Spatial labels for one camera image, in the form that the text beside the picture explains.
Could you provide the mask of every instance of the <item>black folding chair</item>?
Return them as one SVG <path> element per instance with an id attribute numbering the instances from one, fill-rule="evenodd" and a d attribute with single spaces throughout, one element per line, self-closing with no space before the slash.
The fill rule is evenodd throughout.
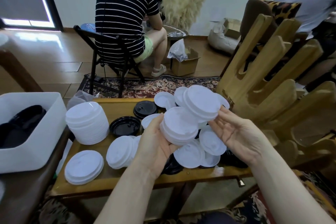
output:
<path id="1" fill-rule="evenodd" d="M 110 37 L 107 35 L 101 35 L 98 33 L 82 30 L 79 26 L 75 25 L 73 29 L 80 35 L 80 37 L 93 49 L 93 58 L 92 58 L 92 68 L 91 68 L 91 76 L 90 76 L 90 90 L 89 94 L 93 94 L 93 86 L 97 86 L 100 88 L 103 88 L 105 90 L 109 90 L 115 93 L 118 93 L 118 97 L 121 98 L 122 92 L 124 89 L 124 81 L 125 81 L 125 76 L 127 72 L 129 74 L 138 76 L 142 82 L 145 82 L 145 78 L 140 72 L 137 64 L 135 63 L 133 57 L 131 54 L 128 52 L 123 40 L 120 38 L 120 36 Z M 108 66 L 117 74 L 117 76 L 120 75 L 119 72 L 121 72 L 121 80 L 120 80 L 120 87 L 119 89 L 115 89 L 112 87 L 108 87 L 107 85 L 103 85 L 101 83 L 95 82 L 95 77 L 96 77 L 96 66 L 98 64 L 101 64 L 101 66 L 104 66 L 104 59 L 102 55 L 100 58 L 97 60 L 97 55 L 98 55 L 98 48 L 95 45 L 95 43 L 90 39 L 94 38 L 98 42 L 101 43 L 112 43 L 112 44 L 118 44 L 118 46 L 121 48 L 122 52 L 125 55 L 125 60 L 124 64 L 114 64 L 114 63 L 108 63 Z"/>

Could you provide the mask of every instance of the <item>white storage bin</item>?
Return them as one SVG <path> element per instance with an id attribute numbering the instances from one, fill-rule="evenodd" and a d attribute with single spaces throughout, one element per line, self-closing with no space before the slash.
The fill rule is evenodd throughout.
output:
<path id="1" fill-rule="evenodd" d="M 47 113 L 22 145 L 0 149 L 0 174 L 43 167 L 53 152 L 65 124 L 65 108 L 58 92 L 7 93 L 0 96 L 0 124 L 23 109 L 41 105 Z"/>

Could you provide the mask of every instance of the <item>hand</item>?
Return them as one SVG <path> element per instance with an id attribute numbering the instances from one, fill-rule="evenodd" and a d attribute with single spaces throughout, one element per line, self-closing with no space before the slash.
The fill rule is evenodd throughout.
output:
<path id="1" fill-rule="evenodd" d="M 169 156 L 179 148 L 166 140 L 160 131 L 160 123 L 163 120 L 163 113 L 151 121 L 142 134 L 134 162 L 147 168 L 158 178 L 161 174 Z"/>
<path id="2" fill-rule="evenodd" d="M 238 117 L 223 106 L 209 125 L 224 144 L 249 166 L 256 165 L 265 150 L 273 149 L 252 121 Z"/>

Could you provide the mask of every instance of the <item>person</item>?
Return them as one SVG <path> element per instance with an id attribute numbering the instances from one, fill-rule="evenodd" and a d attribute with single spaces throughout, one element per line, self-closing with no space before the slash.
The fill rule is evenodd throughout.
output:
<path id="1" fill-rule="evenodd" d="M 302 23 L 298 33 L 307 33 L 308 39 L 315 38 L 319 41 L 323 54 L 322 56 L 299 78 L 298 88 L 304 88 L 310 82 L 321 77 L 332 70 L 336 65 L 336 42 L 332 39 L 325 39 L 322 36 L 314 35 L 313 29 L 328 18 L 331 12 L 336 9 L 336 0 L 276 0 L 279 2 L 302 3 L 295 18 Z M 295 42 L 289 52 L 293 55 L 302 47 L 302 44 Z"/>
<path id="2" fill-rule="evenodd" d="M 141 23 L 145 15 L 153 29 L 143 35 Z M 136 63 L 153 53 L 153 77 L 166 72 L 161 62 L 166 54 L 167 32 L 163 27 L 157 0 L 97 0 L 95 26 L 97 33 L 112 37 L 119 35 Z M 124 63 L 124 53 L 113 46 L 115 44 L 95 43 L 104 64 Z"/>
<path id="3" fill-rule="evenodd" d="M 178 149 L 162 135 L 159 124 L 164 115 L 152 120 L 141 136 L 131 165 L 124 171 L 95 224 L 143 223 L 155 179 L 168 157 Z M 209 122 L 213 131 L 242 161 L 249 165 L 277 224 L 334 224 L 301 184 L 294 172 L 250 120 L 222 107 Z M 233 219 L 202 224 L 228 224 Z"/>

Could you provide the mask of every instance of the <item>green shorts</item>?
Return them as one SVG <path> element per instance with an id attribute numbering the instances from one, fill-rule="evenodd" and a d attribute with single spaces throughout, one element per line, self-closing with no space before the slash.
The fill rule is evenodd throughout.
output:
<path id="1" fill-rule="evenodd" d="M 141 61 L 144 61 L 153 52 L 153 42 L 152 42 L 152 40 L 146 35 L 144 35 L 144 37 L 145 37 L 145 50 L 143 51 L 143 53 L 139 57 L 134 59 L 134 61 L 136 63 L 140 63 Z"/>

